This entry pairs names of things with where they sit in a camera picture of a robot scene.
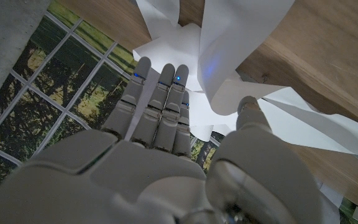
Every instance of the white paper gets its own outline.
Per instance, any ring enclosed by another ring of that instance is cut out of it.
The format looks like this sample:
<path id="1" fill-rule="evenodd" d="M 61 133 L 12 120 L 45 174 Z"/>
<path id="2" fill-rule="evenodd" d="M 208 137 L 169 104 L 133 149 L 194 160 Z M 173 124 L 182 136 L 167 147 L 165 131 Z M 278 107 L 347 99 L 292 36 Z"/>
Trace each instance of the white paper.
<path id="1" fill-rule="evenodd" d="M 223 81 L 269 36 L 293 2 L 205 0 L 198 80 L 214 110 L 225 103 L 213 101 Z"/>
<path id="2" fill-rule="evenodd" d="M 272 132 L 291 144 L 358 154 L 358 123 L 322 114 L 292 88 L 242 82 L 235 69 L 274 30 L 293 0 L 206 0 L 202 29 L 177 24 L 179 0 L 137 0 L 153 41 L 133 51 L 152 68 L 189 67 L 190 129 L 202 141 L 236 128 L 237 106 L 258 99 Z"/>
<path id="3" fill-rule="evenodd" d="M 180 27 L 178 0 L 136 0 L 136 3 L 152 40 Z"/>
<path id="4" fill-rule="evenodd" d="M 198 49 L 200 47 L 201 28 L 188 24 L 169 32 L 145 45 L 133 50 L 134 59 L 148 57 L 152 68 L 161 73 L 162 68 L 171 63 L 175 68 L 187 65 L 189 76 L 186 88 L 191 91 L 202 91 L 197 78 Z"/>

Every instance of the wooden surface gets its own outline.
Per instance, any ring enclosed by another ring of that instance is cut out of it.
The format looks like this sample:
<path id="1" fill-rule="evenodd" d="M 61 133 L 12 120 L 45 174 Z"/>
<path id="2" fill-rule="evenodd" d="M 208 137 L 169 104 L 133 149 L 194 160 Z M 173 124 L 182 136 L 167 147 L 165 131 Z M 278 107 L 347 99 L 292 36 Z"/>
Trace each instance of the wooden surface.
<path id="1" fill-rule="evenodd" d="M 128 0 L 60 0 L 132 50 L 151 41 Z M 181 25 L 201 26 L 202 0 L 181 0 Z M 296 0 L 284 20 L 240 66 L 258 82 L 293 87 L 320 111 L 358 121 L 358 1 Z M 314 175 L 358 204 L 358 159 L 290 146 Z"/>

